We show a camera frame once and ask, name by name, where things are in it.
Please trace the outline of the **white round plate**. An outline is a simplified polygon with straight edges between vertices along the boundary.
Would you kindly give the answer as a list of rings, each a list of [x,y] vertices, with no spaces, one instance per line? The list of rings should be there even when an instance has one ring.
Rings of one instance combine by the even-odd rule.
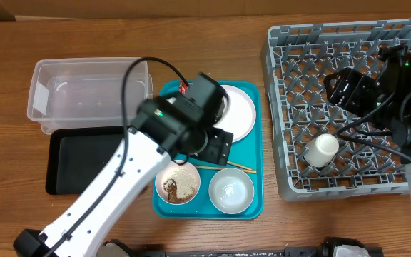
[[[244,139],[256,122],[256,108],[253,100],[244,90],[231,85],[222,85],[229,98],[227,113],[215,125],[218,129],[233,134],[233,143]]]

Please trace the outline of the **grey bowl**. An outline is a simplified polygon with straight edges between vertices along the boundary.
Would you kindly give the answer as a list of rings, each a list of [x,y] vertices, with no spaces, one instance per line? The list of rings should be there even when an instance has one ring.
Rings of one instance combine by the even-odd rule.
[[[247,173],[224,170],[212,177],[208,194],[212,204],[219,211],[234,215],[244,212],[251,205],[255,187]]]

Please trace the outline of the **white paper cup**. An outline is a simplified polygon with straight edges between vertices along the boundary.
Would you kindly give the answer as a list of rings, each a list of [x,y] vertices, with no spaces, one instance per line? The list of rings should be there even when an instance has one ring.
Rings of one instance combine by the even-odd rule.
[[[338,152],[338,140],[331,134],[323,133],[306,144],[308,152],[304,159],[314,167],[323,167],[330,163]]]

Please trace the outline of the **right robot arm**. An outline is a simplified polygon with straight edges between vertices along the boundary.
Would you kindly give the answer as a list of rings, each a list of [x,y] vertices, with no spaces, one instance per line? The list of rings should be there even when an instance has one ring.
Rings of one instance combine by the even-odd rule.
[[[323,83],[330,104],[359,116],[359,120],[339,128],[336,136],[399,156],[411,200],[411,51],[406,45],[382,47],[378,58],[384,65],[376,78],[343,68],[327,75]],[[344,131],[367,121],[377,129],[373,136],[391,136],[398,148],[344,135]]]

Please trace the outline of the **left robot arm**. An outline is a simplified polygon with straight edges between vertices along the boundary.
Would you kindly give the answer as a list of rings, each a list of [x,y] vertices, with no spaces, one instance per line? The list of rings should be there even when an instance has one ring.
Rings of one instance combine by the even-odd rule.
[[[200,73],[179,91],[145,100],[128,119],[125,71],[121,86],[123,140],[77,200],[42,231],[23,230],[18,256],[95,256],[105,237],[137,195],[178,155],[226,165],[233,135],[215,124],[230,108],[226,90]]]

